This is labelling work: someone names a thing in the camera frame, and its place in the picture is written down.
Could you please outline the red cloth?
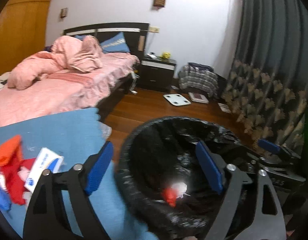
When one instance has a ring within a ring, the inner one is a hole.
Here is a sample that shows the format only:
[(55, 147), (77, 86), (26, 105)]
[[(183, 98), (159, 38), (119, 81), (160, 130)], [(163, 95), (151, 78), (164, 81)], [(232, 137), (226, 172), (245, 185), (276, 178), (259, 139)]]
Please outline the red cloth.
[(5, 177), (7, 191), (14, 204), (25, 204), (23, 192), (26, 191), (24, 187), (26, 179), (22, 180), (19, 177), (18, 172), (21, 170), (21, 167), (27, 168), (30, 171), (35, 160), (35, 158), (32, 158), (19, 161), (17, 158), (13, 158), (8, 162), (8, 164), (0, 167), (0, 172)]

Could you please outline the blue plastic wrapper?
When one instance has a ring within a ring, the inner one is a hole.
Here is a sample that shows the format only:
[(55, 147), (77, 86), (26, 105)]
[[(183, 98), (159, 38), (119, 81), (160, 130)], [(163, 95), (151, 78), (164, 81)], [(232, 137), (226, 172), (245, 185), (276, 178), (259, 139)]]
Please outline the blue plastic wrapper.
[(3, 211), (10, 211), (11, 209), (11, 200), (8, 194), (0, 186), (0, 209)]

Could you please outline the white blue glove box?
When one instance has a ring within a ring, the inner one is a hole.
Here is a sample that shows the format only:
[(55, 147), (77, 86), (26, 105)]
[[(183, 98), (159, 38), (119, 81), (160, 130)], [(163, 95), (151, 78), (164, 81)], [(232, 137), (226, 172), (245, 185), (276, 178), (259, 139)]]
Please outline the white blue glove box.
[(41, 148), (25, 181), (25, 188), (33, 193), (43, 171), (50, 170), (52, 173), (58, 173), (63, 161), (63, 156), (58, 155), (46, 147)]

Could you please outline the orange foam net sleeve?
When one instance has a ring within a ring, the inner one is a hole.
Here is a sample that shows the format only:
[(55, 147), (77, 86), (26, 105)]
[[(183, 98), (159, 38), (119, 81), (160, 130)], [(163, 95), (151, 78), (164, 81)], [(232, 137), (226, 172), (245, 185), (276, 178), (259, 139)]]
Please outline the orange foam net sleeve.
[(21, 136), (16, 135), (0, 145), (0, 168), (23, 160)]

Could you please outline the white tissue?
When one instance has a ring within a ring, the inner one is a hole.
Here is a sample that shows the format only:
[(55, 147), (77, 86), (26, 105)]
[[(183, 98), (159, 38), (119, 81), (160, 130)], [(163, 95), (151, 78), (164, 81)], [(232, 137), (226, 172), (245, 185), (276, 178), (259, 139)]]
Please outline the white tissue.
[(183, 198), (184, 196), (189, 196), (189, 194), (187, 194), (188, 186), (184, 182), (177, 182), (172, 184), (171, 189), (176, 195), (176, 198)]

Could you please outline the black lined trash bin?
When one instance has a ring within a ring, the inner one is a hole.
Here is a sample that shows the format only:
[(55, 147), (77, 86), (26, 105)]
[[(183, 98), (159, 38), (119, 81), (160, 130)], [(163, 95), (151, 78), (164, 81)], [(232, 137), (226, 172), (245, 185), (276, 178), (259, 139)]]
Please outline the black lined trash bin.
[[(234, 149), (242, 144), (235, 134), (196, 118), (150, 120), (123, 143), (115, 173), (117, 188), (131, 213), (158, 239), (206, 239), (219, 211), (222, 197), (210, 188), (196, 156), (200, 141), (227, 164), (239, 167)], [(189, 196), (176, 198), (171, 185), (177, 182), (188, 186)]]

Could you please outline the grey patterned curtain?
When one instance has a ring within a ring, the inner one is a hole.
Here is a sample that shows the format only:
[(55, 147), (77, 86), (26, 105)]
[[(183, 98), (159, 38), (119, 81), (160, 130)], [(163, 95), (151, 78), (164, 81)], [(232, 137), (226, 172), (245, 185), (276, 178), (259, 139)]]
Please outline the grey patterned curtain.
[(308, 10), (302, 0), (242, 0), (222, 98), (254, 142), (300, 153), (308, 108)]

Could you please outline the blue table cloth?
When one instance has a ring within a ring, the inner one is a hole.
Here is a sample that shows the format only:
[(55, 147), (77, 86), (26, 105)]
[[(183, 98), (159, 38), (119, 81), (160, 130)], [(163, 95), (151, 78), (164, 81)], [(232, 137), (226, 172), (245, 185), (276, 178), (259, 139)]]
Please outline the blue table cloth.
[[(61, 170), (67, 171), (104, 145), (99, 118), (96, 108), (86, 108), (18, 122), (0, 127), (0, 145), (20, 135), (25, 159), (35, 158), (46, 147), (64, 157)], [(114, 163), (89, 199), (111, 239), (157, 239), (125, 206), (115, 185)]]

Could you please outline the bed with pink sheet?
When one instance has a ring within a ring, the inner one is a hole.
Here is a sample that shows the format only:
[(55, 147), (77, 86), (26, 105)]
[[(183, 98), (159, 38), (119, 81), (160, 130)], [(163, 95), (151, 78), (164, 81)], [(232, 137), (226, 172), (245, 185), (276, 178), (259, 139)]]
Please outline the bed with pink sheet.
[(61, 70), (38, 77), (25, 90), (0, 90), (0, 127), (61, 112), (96, 107), (103, 119), (128, 93), (141, 63), (131, 53), (108, 53), (90, 73)]

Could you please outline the pink duvet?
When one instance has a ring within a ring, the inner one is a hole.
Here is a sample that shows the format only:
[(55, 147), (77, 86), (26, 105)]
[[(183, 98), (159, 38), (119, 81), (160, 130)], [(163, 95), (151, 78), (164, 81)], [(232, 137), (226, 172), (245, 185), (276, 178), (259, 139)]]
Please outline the pink duvet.
[(83, 40), (71, 36), (57, 38), (50, 51), (39, 51), (13, 68), (8, 76), (8, 88), (25, 90), (41, 76), (61, 70), (77, 70), (90, 73), (103, 67), (101, 58), (104, 53), (98, 40), (87, 35)]

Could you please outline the black bed headboard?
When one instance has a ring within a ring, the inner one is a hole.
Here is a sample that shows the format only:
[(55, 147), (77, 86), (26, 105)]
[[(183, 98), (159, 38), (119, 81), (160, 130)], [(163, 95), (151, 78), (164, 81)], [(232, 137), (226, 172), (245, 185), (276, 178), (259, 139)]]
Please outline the black bed headboard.
[(115, 23), (99, 23), (84, 25), (63, 30), (63, 35), (91, 35), (104, 42), (119, 32), (123, 32), (130, 53), (138, 57), (142, 61), (145, 50), (147, 33), (149, 30), (148, 23), (137, 22), (115, 22)]

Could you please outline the blue pillow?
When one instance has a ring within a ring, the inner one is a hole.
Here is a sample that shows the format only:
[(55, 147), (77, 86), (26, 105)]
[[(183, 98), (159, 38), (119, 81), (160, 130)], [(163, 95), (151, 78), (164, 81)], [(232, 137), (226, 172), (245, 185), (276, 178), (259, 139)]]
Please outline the blue pillow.
[(119, 32), (114, 37), (99, 43), (102, 52), (108, 53), (130, 53), (123, 32)]

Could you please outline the wooden wardrobe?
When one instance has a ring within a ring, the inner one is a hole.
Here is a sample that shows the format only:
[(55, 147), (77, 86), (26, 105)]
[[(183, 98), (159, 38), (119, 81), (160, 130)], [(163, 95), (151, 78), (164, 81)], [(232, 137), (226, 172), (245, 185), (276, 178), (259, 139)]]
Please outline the wooden wardrobe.
[(51, 0), (9, 0), (0, 13), (0, 75), (45, 47)]

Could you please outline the wall power socket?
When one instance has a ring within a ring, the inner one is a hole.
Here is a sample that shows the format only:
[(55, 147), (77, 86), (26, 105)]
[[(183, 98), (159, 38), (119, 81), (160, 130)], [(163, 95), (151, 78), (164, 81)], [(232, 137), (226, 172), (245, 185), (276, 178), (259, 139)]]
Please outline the wall power socket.
[(159, 33), (159, 30), (160, 30), (159, 27), (153, 27), (153, 26), (150, 26), (148, 29), (150, 33)]

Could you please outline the right wall lamp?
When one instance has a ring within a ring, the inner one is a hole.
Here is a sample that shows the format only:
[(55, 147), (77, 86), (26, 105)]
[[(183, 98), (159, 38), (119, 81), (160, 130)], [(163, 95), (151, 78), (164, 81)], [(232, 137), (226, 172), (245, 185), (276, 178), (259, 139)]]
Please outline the right wall lamp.
[(166, 0), (153, 0), (153, 7), (155, 8), (164, 8)]

